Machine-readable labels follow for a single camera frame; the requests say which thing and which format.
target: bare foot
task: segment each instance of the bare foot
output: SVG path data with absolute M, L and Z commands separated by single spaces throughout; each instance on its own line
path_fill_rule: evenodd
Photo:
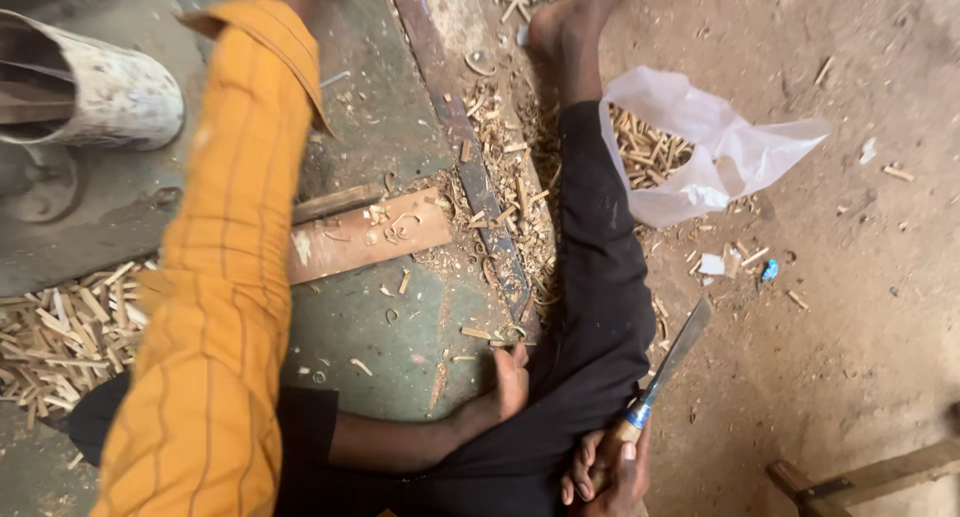
M 541 7 L 530 20 L 530 45 L 555 62 L 564 59 L 564 40 L 600 37 L 610 13 L 622 0 L 561 0 Z
M 542 7 L 530 20 L 530 45 L 549 60 L 560 105 L 599 100 L 600 33 L 622 0 L 563 0 Z

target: metal strip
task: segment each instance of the metal strip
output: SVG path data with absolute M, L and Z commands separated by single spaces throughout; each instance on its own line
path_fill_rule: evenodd
M 500 205 L 497 194 L 494 192 L 487 168 L 483 164 L 480 154 L 480 144 L 474 138 L 474 129 L 467 118 L 463 99 L 455 95 L 451 102 L 444 99 L 444 94 L 456 94 L 453 90 L 453 80 L 447 68 L 447 54 L 440 34 L 430 17 L 426 0 L 393 0 L 399 11 L 400 19 L 406 29 L 411 48 L 416 57 L 423 83 L 430 100 L 437 112 L 437 118 L 443 130 L 449 131 L 451 146 L 470 140 L 470 154 L 468 162 L 457 158 L 457 171 L 466 192 L 466 200 L 470 208 L 477 214 L 484 212 L 488 216 L 500 215 Z M 478 228 L 480 236 L 486 246 L 486 252 L 493 256 L 496 276 L 500 282 L 513 323 L 527 332 L 527 339 L 536 342 L 541 333 L 540 317 L 532 312 L 525 323 L 521 322 L 523 310 L 530 298 L 530 288 L 527 286 L 523 268 L 517 258 L 514 241 L 506 228 Z

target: dirt floor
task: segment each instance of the dirt floor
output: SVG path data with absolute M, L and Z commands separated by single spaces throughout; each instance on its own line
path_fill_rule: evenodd
M 502 67 L 524 69 L 513 45 L 522 20 L 501 25 L 504 5 L 428 2 L 449 57 L 485 47 Z M 626 0 L 607 24 L 606 81 L 641 65 L 677 71 L 751 122 L 832 126 L 758 193 L 759 213 L 714 213 L 715 228 L 696 242 L 685 239 L 690 223 L 645 239 L 648 284 L 672 315 L 671 334 L 700 295 L 715 307 L 654 409 L 651 514 L 795 515 L 767 463 L 790 460 L 817 480 L 954 434 L 958 13 L 960 0 Z M 475 76 L 462 72 L 471 87 Z M 873 137 L 877 156 L 861 165 Z M 894 162 L 916 179 L 883 174 Z M 720 277 L 704 287 L 689 275 L 691 251 L 720 254 L 728 241 L 769 246 L 780 262 L 774 282 Z M 851 512 L 956 515 L 957 488 L 948 477 Z

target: white plastic bag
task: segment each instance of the white plastic bag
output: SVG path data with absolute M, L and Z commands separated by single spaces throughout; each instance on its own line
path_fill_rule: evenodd
M 608 103 L 696 144 L 690 161 L 663 184 L 631 191 Z M 766 188 L 830 133 L 820 119 L 753 126 L 729 102 L 692 87 L 686 76 L 647 67 L 612 81 L 599 114 L 606 148 L 627 187 L 630 213 L 656 228 L 722 212 L 731 200 Z

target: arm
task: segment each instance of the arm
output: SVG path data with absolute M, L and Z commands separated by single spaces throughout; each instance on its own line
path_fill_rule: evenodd
M 279 0 L 184 23 L 217 47 L 162 242 L 159 292 L 102 459 L 93 515 L 267 515 L 281 470 L 274 409 L 287 344 L 291 201 L 319 106 L 316 41 Z

